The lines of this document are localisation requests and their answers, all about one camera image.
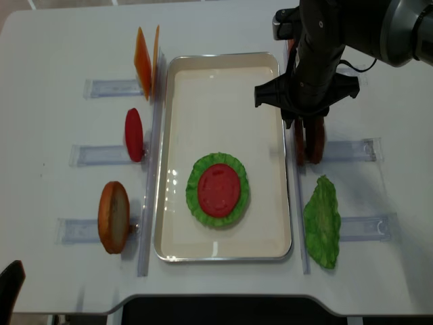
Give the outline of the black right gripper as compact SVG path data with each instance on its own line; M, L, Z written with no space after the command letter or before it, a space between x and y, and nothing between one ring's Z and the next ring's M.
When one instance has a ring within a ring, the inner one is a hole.
M359 94L359 80L336 72L345 46L320 44L302 33L286 72L254 88L254 104L281 110L287 126L297 118L324 117L329 107Z

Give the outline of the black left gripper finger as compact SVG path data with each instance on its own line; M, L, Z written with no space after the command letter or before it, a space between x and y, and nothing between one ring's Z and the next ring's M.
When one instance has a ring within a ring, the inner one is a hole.
M0 276L0 324L9 324L14 305L26 278L20 260L10 263Z

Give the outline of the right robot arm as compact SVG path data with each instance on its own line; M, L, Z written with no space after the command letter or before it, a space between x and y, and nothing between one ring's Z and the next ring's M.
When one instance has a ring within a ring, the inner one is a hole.
M357 97L358 80L336 72L346 47L393 67L431 64L432 2L301 1L274 15L273 37L294 42L286 73L255 87L254 102L279 108L291 125Z

